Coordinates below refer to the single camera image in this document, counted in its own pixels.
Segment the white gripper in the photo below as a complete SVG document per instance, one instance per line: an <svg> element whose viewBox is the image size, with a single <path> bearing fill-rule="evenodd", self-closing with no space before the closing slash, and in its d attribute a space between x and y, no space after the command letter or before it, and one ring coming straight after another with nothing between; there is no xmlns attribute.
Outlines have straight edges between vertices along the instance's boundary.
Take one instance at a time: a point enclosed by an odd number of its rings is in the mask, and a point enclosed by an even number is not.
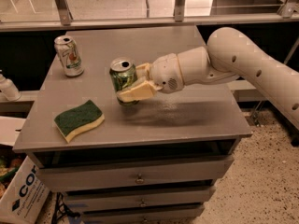
<svg viewBox="0 0 299 224"><path fill-rule="evenodd" d="M116 92L117 97L125 103L152 98L158 91L173 93L184 88L178 56L174 53L160 57L152 64L140 64L135 71L138 78L145 79L139 79L130 87Z"/></svg>

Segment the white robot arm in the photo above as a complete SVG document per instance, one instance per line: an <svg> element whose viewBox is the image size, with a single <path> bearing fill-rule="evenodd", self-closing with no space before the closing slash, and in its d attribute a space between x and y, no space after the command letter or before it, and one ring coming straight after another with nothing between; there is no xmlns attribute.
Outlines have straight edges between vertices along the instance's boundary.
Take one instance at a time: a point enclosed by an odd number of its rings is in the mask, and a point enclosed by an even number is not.
<svg viewBox="0 0 299 224"><path fill-rule="evenodd" d="M299 72L263 52L234 28L214 31L203 47L168 54L136 68L137 81L116 93L123 102L172 93L192 84L228 83L238 77L252 84L299 129Z"/></svg>

